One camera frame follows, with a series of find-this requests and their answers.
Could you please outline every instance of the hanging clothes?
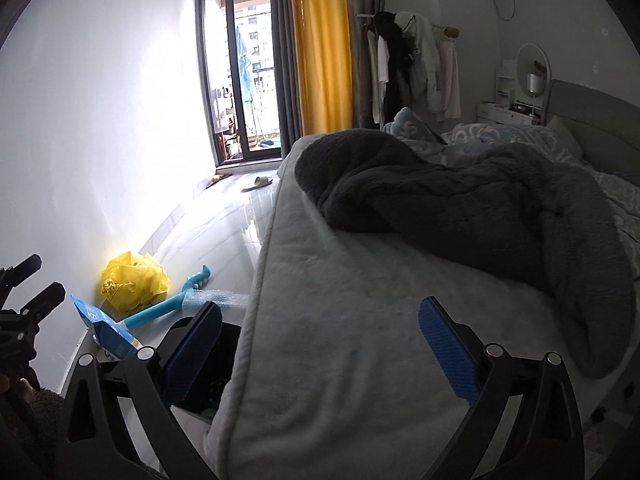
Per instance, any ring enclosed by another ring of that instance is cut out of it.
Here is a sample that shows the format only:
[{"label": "hanging clothes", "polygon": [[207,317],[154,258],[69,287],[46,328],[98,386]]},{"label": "hanging clothes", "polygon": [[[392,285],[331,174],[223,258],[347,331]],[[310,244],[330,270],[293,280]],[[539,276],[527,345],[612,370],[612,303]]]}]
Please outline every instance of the hanging clothes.
[{"label": "hanging clothes", "polygon": [[[381,117],[383,123],[393,121],[396,114],[412,101],[411,66],[414,60],[411,57],[411,49],[402,36],[402,30],[394,19],[395,15],[391,12],[379,12],[373,18],[376,31],[385,40],[388,48],[388,74],[384,73],[384,63],[380,56],[378,57],[380,79],[388,79]],[[378,43],[379,54],[380,48],[383,47]]]},{"label": "hanging clothes", "polygon": [[429,19],[414,12],[398,12],[395,22],[411,44],[414,63],[411,67],[411,90],[415,101],[426,99],[428,111],[444,110],[440,81],[440,53]]},{"label": "hanging clothes", "polygon": [[369,47],[369,59],[371,61],[371,112],[373,122],[380,124],[380,82],[378,79],[378,46],[376,35],[372,30],[367,31],[367,46]]},{"label": "hanging clothes", "polygon": [[439,120],[459,119],[462,117],[462,108],[460,107],[460,78],[456,40],[445,38],[440,42],[439,47],[444,111],[439,114],[438,118]]},{"label": "hanging clothes", "polygon": [[386,46],[385,38],[378,37],[378,93],[380,107],[380,123],[385,124],[384,102],[386,97],[386,84],[389,82],[389,48]]},{"label": "hanging clothes", "polygon": [[254,100],[254,78],[251,71],[249,49],[244,42],[244,36],[239,25],[236,25],[236,51],[238,52],[238,70],[240,73],[240,89],[242,101],[247,103]]}]

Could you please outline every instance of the bedsheet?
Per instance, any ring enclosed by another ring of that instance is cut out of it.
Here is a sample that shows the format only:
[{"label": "bedsheet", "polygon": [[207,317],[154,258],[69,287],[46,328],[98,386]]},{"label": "bedsheet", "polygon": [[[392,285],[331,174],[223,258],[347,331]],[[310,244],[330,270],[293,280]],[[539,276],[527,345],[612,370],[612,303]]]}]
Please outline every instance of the bedsheet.
[{"label": "bedsheet", "polygon": [[[280,169],[234,372],[204,442],[220,478],[421,478],[468,405],[452,393],[417,323],[435,296],[457,322],[512,355],[560,353],[586,420],[625,362],[587,380],[568,357],[551,298],[420,252],[394,234],[333,231]],[[513,420],[510,404],[503,419]],[[499,456],[508,424],[498,428]]]}]

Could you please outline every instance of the door frame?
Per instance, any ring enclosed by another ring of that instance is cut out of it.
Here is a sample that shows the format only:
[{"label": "door frame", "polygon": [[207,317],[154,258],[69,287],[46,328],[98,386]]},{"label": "door frame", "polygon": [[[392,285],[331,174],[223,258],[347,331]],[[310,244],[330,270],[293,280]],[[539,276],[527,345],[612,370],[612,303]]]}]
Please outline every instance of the door frame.
[{"label": "door frame", "polygon": [[231,68],[231,84],[233,89],[234,96],[234,110],[236,113],[236,120],[238,124],[236,124],[236,128],[238,129],[238,134],[240,136],[240,146],[242,151],[242,159],[229,159],[225,160],[225,154],[220,153],[220,147],[218,142],[215,139],[215,130],[214,124],[215,120],[213,117],[213,106],[212,106],[212,96],[211,96],[211,87],[209,82],[209,69],[207,67],[207,40],[204,33],[204,9],[205,9],[205,0],[198,0],[197,4],[198,10],[198,36],[199,36],[199,45],[198,47],[201,49],[200,55],[202,59],[202,72],[204,74],[204,85],[205,85],[205,102],[207,108],[207,114],[209,115],[210,121],[210,135],[212,137],[212,145],[214,147],[214,157],[216,159],[216,166],[226,166],[228,164],[240,164],[242,162],[255,162],[256,160],[265,160],[269,158],[280,158],[282,156],[282,152],[280,148],[267,148],[264,150],[250,150],[249,149],[249,140],[246,134],[246,122],[244,117],[244,105],[241,101],[240,105],[238,105],[238,97],[242,99],[242,90],[240,87],[240,69],[238,67],[238,46],[236,44],[236,12],[234,0],[225,0],[225,15],[226,15],[226,38],[227,44],[229,47],[229,65]]}]

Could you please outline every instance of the sliding glass door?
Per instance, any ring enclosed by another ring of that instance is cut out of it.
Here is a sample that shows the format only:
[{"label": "sliding glass door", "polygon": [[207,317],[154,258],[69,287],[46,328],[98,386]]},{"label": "sliding glass door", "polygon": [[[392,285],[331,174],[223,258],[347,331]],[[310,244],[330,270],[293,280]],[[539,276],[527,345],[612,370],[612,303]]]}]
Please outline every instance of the sliding glass door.
[{"label": "sliding glass door", "polygon": [[271,0],[200,0],[200,25],[219,163],[279,157]]}]

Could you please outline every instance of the screw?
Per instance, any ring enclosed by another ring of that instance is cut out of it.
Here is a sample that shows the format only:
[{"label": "screw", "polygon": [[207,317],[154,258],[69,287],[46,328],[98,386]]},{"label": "screw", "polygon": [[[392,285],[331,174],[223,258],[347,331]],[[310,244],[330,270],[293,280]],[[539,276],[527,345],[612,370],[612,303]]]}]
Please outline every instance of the screw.
[{"label": "screw", "polygon": [[94,356],[92,356],[91,354],[84,354],[78,359],[78,364],[80,366],[88,366],[93,362],[93,360]]},{"label": "screw", "polygon": [[546,360],[555,366],[562,364],[562,358],[555,352],[551,352],[551,354],[546,356]]},{"label": "screw", "polygon": [[136,354],[141,361],[147,361],[154,356],[155,350],[151,346],[142,347]]},{"label": "screw", "polygon": [[504,354],[504,348],[502,348],[500,345],[489,345],[486,348],[486,352],[491,356],[491,357],[501,357],[502,354]]}]

